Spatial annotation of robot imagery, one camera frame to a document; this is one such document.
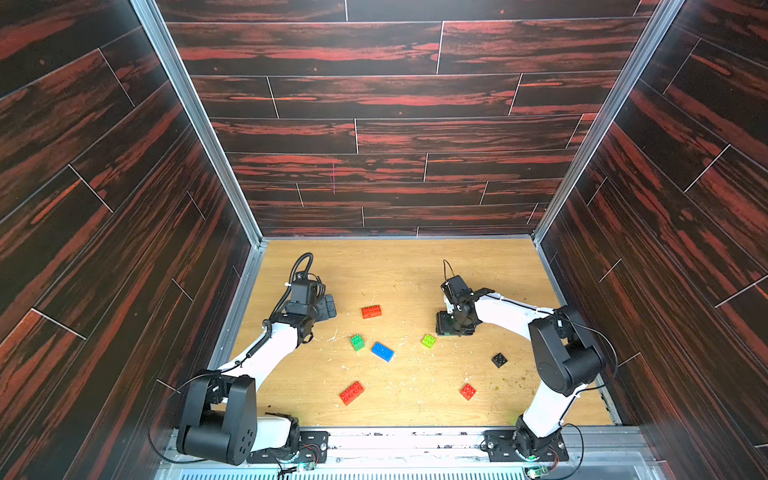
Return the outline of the lime green lego brick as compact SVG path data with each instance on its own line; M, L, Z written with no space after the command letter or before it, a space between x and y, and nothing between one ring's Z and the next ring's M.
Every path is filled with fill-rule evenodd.
M436 343L436 338L431 334L425 334L421 340L421 343L424 347L432 349Z

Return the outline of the green small lego brick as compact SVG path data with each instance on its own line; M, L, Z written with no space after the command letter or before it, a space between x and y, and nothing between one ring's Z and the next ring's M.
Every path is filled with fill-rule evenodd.
M350 338L350 342L355 351L360 351L365 346L365 341L361 335L354 335Z

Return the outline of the black small lego brick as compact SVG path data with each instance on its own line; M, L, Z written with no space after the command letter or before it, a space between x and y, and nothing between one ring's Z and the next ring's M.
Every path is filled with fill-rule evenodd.
M498 353L491 358L491 361L497 368L501 368L507 363L507 358L502 353Z

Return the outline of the blue lego brick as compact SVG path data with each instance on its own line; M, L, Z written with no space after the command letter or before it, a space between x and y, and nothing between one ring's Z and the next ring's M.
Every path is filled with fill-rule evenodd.
M394 351L380 342L374 343L371 352L386 362L390 362L394 357Z

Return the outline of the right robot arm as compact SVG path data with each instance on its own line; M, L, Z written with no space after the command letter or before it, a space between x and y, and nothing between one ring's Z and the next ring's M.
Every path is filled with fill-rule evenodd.
M437 314L439 335L472 335L478 326L490 324L531 342L541 383L517 420L514 444L521 457L540 457L559 438L561 421L577 394L605 366L594 332L570 306L535 307L487 288L474 291L458 275L444 281L441 289L446 309Z

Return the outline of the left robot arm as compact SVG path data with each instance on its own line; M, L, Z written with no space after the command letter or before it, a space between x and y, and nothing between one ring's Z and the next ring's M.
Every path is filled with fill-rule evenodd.
M262 454L287 461L298 451L298 420L290 415L261 416L257 392L269 374L312 338L318 321L335 316L333 299L312 274L289 282L265 331L234 360L196 376L184 397L177 451L231 465Z

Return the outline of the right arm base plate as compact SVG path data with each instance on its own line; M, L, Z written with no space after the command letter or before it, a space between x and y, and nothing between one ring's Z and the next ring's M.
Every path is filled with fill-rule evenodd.
M516 429L486 430L480 449L488 454L491 462L555 462L569 459L560 430L542 438L528 430L520 433Z

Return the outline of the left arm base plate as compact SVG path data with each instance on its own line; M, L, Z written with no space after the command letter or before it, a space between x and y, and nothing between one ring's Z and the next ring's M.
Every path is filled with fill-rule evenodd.
M322 430L297 430L289 434L286 443L277 448L254 450L248 464L323 464L328 456L330 433Z

